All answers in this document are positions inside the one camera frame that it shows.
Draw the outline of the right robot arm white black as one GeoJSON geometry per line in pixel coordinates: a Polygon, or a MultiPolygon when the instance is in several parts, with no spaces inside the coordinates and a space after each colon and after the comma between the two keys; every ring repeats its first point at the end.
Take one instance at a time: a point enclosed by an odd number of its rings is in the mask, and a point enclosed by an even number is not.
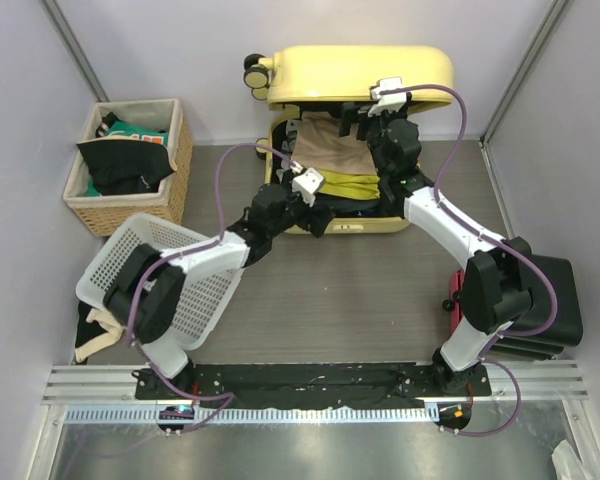
{"type": "Polygon", "coordinates": [[[367,104],[346,102],[336,116],[340,136],[355,135],[371,153],[382,210],[425,231],[464,271],[458,294],[462,318],[432,356],[433,386],[455,394],[492,341],[531,309],[533,294],[522,269],[529,249],[489,240],[479,223],[445,203],[418,165],[418,127],[408,120],[405,107],[374,115],[367,104]]]}

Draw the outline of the yellow hard-shell suitcase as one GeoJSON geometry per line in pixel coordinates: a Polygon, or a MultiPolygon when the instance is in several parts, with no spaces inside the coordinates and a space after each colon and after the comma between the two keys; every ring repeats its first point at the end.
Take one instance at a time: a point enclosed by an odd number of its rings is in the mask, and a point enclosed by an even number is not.
{"type": "MultiPolygon", "coordinates": [[[[453,66],[448,56],[427,46],[313,45],[285,48],[271,57],[253,53],[243,63],[244,84],[254,98],[266,102],[278,116],[269,133],[256,142],[264,160],[265,180],[287,183],[298,125],[303,113],[322,112],[337,118],[345,102],[371,107],[370,88],[388,77],[400,76],[411,94],[407,118],[444,108],[453,101],[453,66]]],[[[388,234],[405,229],[399,218],[335,218],[329,234],[388,234]]]]}

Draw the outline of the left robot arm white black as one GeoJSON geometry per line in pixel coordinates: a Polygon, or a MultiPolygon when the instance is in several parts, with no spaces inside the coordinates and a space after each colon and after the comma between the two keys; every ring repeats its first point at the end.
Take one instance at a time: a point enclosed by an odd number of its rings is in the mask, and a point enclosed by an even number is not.
{"type": "Polygon", "coordinates": [[[264,185],[242,217],[210,240],[172,252],[148,244],[132,250],[104,294],[103,304],[126,325],[167,396],[180,399],[191,391],[191,361],[183,347],[169,347],[159,354],[148,347],[170,329],[185,288],[255,264],[271,251],[273,240],[293,226],[321,237],[334,218],[333,211],[316,200],[323,184],[317,177],[301,175],[290,185],[264,185]]]}

